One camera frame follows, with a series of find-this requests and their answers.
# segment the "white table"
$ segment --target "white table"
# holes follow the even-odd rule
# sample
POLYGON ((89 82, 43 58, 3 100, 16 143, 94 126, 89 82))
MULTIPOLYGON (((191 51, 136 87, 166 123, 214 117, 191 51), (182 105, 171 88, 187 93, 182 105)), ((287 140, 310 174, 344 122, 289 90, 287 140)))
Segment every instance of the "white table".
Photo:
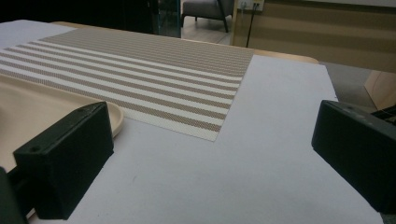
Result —
POLYGON ((324 66, 254 56, 215 142, 125 119, 67 222, 30 222, 382 223, 310 145, 324 99, 336 100, 324 66))

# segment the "gray chair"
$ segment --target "gray chair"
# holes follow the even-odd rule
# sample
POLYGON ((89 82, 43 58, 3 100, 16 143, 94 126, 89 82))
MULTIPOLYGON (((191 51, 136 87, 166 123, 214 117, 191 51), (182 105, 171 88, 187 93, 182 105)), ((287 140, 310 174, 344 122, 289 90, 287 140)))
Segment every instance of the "gray chair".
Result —
POLYGON ((186 0, 183 3, 183 13, 181 14, 181 27, 186 16, 197 18, 207 18, 224 22, 225 32, 228 33, 227 21, 225 18, 233 15, 233 0, 186 0))

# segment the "wall outlet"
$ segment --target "wall outlet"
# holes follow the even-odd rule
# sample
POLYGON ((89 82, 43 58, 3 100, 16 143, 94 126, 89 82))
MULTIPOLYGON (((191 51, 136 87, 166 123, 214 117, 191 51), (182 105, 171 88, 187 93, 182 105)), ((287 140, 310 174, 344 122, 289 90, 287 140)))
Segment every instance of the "wall outlet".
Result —
POLYGON ((262 11, 264 6, 264 0, 238 0, 238 9, 241 10, 253 10, 253 4, 259 4, 257 11, 262 11))

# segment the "striped placemat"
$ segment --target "striped placemat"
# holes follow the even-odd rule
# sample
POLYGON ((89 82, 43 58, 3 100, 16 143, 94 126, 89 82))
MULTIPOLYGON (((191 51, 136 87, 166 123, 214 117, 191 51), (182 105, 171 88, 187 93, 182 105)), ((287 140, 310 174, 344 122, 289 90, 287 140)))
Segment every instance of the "striped placemat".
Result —
POLYGON ((122 31, 77 29, 0 50, 0 73, 109 101, 125 117, 214 141, 253 55, 122 31))

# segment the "cream plastic tray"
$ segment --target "cream plastic tray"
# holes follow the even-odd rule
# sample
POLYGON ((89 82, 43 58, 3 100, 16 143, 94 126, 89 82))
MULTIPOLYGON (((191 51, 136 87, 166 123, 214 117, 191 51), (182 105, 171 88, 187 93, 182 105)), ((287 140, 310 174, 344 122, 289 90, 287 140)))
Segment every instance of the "cream plastic tray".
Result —
MULTIPOLYGON (((100 100, 0 75, 0 166, 15 167, 12 152, 71 111, 100 100)), ((123 112, 107 102, 113 137, 123 112)))

